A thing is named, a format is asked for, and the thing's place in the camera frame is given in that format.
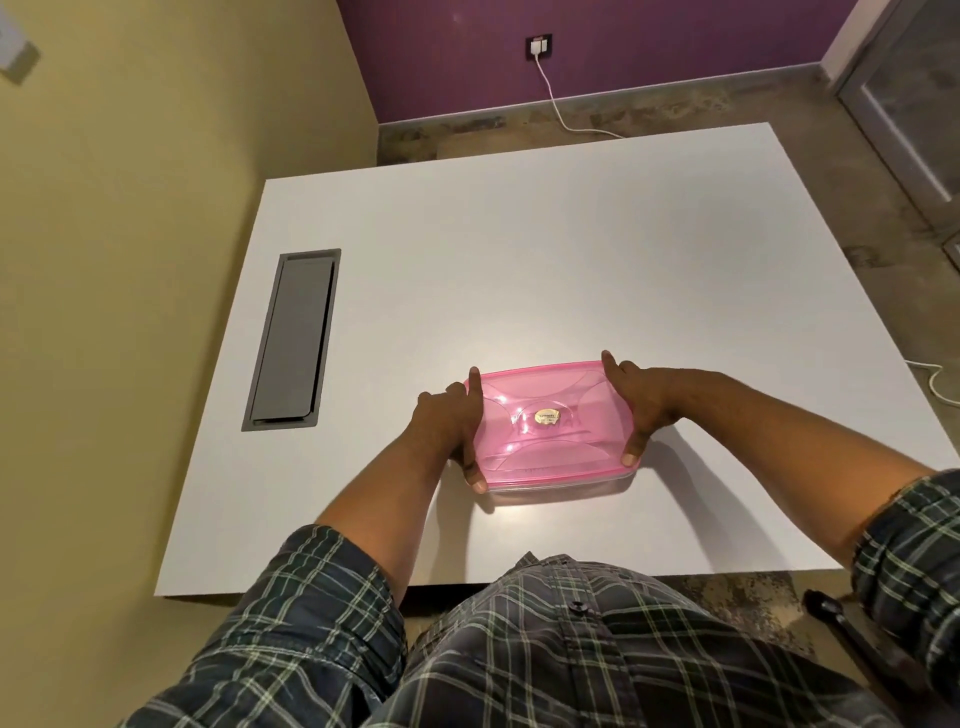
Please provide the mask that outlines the person's left hand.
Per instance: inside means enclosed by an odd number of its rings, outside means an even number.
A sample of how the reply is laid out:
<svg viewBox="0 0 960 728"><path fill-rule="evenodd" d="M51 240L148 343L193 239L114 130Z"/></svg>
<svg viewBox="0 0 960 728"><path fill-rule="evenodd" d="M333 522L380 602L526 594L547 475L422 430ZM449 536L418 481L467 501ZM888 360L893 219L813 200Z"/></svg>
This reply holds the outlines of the person's left hand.
<svg viewBox="0 0 960 728"><path fill-rule="evenodd" d="M481 372L471 367L466 382L452 382L442 393L419 395L412 427L431 443L441 462L454 462L454 451L465 439L473 439L476 455L475 439L484 411Z"/></svg>

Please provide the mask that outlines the person's right hand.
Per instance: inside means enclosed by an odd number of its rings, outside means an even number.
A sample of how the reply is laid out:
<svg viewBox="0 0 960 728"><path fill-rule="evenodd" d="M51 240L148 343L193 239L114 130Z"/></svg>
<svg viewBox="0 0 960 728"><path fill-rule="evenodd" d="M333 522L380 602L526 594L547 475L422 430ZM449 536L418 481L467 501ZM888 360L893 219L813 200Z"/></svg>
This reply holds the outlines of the person's right hand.
<svg viewBox="0 0 960 728"><path fill-rule="evenodd" d="M684 370L642 369L630 360L618 362L606 349L601 353L601 362L607 381L630 410L630 435L635 426L651 427L655 434L681 418L678 397Z"/></svg>

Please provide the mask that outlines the pink plastic lidded container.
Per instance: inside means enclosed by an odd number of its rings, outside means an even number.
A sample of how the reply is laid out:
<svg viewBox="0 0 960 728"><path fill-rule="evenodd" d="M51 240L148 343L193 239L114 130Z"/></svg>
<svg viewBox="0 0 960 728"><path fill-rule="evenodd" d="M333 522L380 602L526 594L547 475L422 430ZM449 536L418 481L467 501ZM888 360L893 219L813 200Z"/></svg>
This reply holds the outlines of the pink plastic lidded container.
<svg viewBox="0 0 960 728"><path fill-rule="evenodd" d="M634 425L599 360L486 372L474 438L486 507L584 501L628 490Z"/></svg>

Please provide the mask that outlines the person's right forearm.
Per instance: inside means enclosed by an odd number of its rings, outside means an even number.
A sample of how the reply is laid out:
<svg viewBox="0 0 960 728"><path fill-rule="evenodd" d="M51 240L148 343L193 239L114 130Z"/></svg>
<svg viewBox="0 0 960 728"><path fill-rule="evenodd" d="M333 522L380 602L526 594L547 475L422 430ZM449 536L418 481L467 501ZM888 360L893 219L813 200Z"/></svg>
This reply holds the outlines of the person's right forearm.
<svg viewBox="0 0 960 728"><path fill-rule="evenodd" d="M935 470L838 422L726 374L664 369L669 410L735 457L789 520L851 569L872 520Z"/></svg>

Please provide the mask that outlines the person's left forearm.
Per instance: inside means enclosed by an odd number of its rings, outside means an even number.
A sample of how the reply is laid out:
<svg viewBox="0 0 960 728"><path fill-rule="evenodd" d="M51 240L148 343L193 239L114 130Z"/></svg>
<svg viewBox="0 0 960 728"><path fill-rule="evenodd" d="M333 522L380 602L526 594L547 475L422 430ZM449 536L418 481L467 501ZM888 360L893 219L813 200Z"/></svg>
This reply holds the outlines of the person's left forearm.
<svg viewBox="0 0 960 728"><path fill-rule="evenodd" d="M404 431L315 520L378 565L395 605L409 588L429 506L451 452L450 444L436 437Z"/></svg>

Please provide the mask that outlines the dark plaid shirt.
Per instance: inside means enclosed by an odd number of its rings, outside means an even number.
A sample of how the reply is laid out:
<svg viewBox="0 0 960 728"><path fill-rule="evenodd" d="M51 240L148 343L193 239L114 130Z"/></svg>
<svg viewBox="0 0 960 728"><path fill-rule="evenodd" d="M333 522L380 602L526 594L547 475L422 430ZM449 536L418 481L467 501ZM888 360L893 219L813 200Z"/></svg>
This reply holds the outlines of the dark plaid shirt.
<svg viewBox="0 0 960 728"><path fill-rule="evenodd" d="M531 554L408 650L377 564L285 541L182 677L119 728L896 728L846 676L660 580Z"/></svg>

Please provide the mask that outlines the glass door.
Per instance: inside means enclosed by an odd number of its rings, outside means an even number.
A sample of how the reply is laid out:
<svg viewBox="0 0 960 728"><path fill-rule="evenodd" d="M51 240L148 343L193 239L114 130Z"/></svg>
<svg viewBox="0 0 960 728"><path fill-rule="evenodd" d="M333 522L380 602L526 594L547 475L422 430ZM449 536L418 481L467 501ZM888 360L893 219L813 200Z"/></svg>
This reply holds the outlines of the glass door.
<svg viewBox="0 0 960 728"><path fill-rule="evenodd" d="M960 215L960 0L896 0L839 99L918 208Z"/></svg>

